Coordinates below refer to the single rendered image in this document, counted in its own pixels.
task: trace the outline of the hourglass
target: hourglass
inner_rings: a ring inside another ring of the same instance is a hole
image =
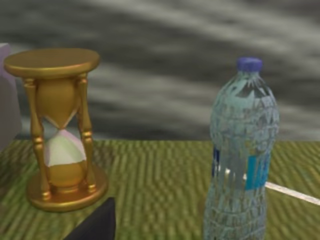
[[[27,198],[45,211],[86,207],[107,191],[105,172],[92,164],[92,126],[87,75],[100,56],[81,48],[44,48],[7,57],[4,68],[23,79],[29,102],[33,150],[39,173],[27,184]],[[65,130],[76,115],[81,140]],[[57,128],[44,142],[42,119]]]

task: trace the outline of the water bottle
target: water bottle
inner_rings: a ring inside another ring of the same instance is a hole
[[[260,77],[262,61],[241,57],[238,73],[218,93],[210,118],[211,183],[204,240],[263,240],[265,184],[279,130],[275,97]]]

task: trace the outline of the green textured surface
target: green textured surface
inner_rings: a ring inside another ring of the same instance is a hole
[[[97,141],[94,161],[108,172],[108,193],[67,213],[32,207],[26,181],[37,170],[30,141],[0,154],[0,239],[60,240],[102,201],[115,196],[117,240],[200,240],[212,145],[206,141]],[[269,181],[320,198],[320,142],[278,142]],[[320,206],[267,190],[266,240],[317,240]]]

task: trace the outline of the gray blurred background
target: gray blurred background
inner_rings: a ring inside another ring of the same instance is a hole
[[[1,0],[0,42],[101,55],[88,89],[96,139],[209,139],[218,90],[237,57],[256,56],[278,101],[278,138],[320,140],[319,13],[318,0]],[[17,88],[28,138],[20,79]]]

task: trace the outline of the black object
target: black object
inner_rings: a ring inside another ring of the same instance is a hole
[[[116,204],[113,197],[80,223],[64,240],[114,240],[116,235]]]

